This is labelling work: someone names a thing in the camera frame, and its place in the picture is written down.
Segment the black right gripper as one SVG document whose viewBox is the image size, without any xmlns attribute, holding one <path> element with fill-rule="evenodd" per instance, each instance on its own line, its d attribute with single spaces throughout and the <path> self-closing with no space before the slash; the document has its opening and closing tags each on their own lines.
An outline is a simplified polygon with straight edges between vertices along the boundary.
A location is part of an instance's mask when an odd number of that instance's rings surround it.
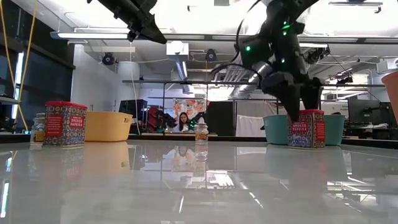
<svg viewBox="0 0 398 224">
<path fill-rule="evenodd" d="M 306 110 L 317 109 L 323 91 L 323 82 L 318 78 L 295 80 L 289 72 L 273 72 L 265 75 L 261 81 L 262 90 L 275 90 L 275 96 L 281 101 L 292 121 L 297 121 L 300 111 L 300 97 Z"/>
</svg>

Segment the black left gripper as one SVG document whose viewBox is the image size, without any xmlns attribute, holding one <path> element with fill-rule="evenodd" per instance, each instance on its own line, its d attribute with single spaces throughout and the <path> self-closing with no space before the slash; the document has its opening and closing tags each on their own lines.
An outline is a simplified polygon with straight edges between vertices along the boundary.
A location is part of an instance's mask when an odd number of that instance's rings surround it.
<svg viewBox="0 0 398 224">
<path fill-rule="evenodd" d="M 165 44 L 167 42 L 167 39 L 155 23 L 154 15 L 150 13 L 150 10 L 156 5 L 157 0 L 98 1 L 113 13 L 115 19 L 120 19 L 127 24 L 127 28 L 130 29 L 127 34 L 128 41 L 133 42 L 140 35 L 144 39 L 158 44 Z"/>
</svg>

